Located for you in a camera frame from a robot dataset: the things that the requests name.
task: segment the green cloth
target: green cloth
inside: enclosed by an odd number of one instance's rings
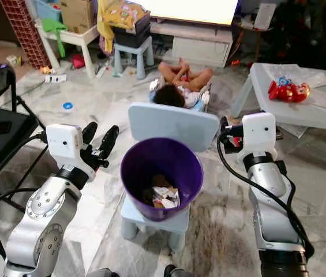
[[[67,31],[68,28],[64,24],[60,23],[59,21],[50,18],[42,19],[42,28],[45,32],[53,32],[55,34],[55,36],[57,37],[60,56],[64,58],[65,50],[60,39],[60,31]]]

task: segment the white tv cabinet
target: white tv cabinet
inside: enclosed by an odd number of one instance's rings
[[[181,22],[151,22],[151,33],[173,36],[173,49],[158,56],[164,61],[176,61],[178,57],[188,63],[223,68],[233,43],[228,29]]]

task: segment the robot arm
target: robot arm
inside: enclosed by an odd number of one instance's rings
[[[77,211],[80,190],[92,182],[99,166],[108,166],[119,128],[113,126],[99,149],[89,145],[97,128],[50,125],[46,139],[60,170],[28,200],[26,212],[6,245],[5,277],[46,277],[55,268],[63,235]]]
[[[254,228],[262,275],[308,276],[306,260],[314,249],[291,210],[294,184],[286,177],[284,163],[274,162],[277,157],[274,148],[275,118],[269,113],[259,113],[244,116],[242,123],[222,126],[221,141],[226,153],[237,152],[248,178],[275,196],[270,197],[254,186],[249,191],[254,206]],[[287,211],[276,199],[284,204]]]

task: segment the marble floor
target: marble floor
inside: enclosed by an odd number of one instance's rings
[[[162,277],[167,264],[175,264],[197,276],[260,276],[260,263],[252,224],[253,208],[248,198],[249,187],[222,166],[215,143],[198,154],[204,168],[204,184],[190,206],[190,223],[182,252],[171,253],[167,233],[150,228],[141,229],[136,238],[121,237],[121,203],[125,192],[119,178],[121,159],[136,143],[130,133],[127,110],[131,102],[147,101],[150,81],[158,76],[152,70],[146,79],[137,81],[129,70],[121,78],[106,71],[100,79],[87,79],[85,72],[70,70],[62,62],[68,80],[62,84],[42,84],[43,76],[32,71],[17,84],[18,94],[46,124],[70,123],[84,127],[90,121],[99,124],[93,141],[98,145],[105,132],[118,125],[121,132],[112,151],[107,169],[99,170],[97,179],[82,191],[75,219],[66,231],[64,243],[53,276],[85,276],[98,268],[109,267],[121,277]],[[245,82],[247,69],[216,69],[213,78],[209,112],[228,115],[236,93]],[[0,99],[7,105],[9,96]],[[64,110],[62,104],[72,102],[74,108]],[[258,108],[252,95],[246,111]],[[0,190],[12,188],[21,178],[30,161],[36,158],[43,144],[32,142],[24,147],[0,175]],[[308,129],[301,139],[284,133],[276,145],[295,182],[297,191],[293,209],[299,215],[316,252],[309,260],[312,277],[326,276],[326,131]],[[239,172],[244,168],[228,160]],[[34,168],[25,186],[40,186],[56,170],[46,155]],[[24,203],[28,194],[15,196]],[[5,203],[0,204],[0,234],[5,243],[21,214]],[[4,261],[0,258],[0,275]]]

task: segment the child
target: child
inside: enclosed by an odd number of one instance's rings
[[[156,91],[153,102],[185,108],[191,108],[196,104],[200,97],[199,91],[213,76],[213,70],[210,68],[193,73],[182,58],[179,58],[179,65],[161,62],[159,71],[167,84]]]

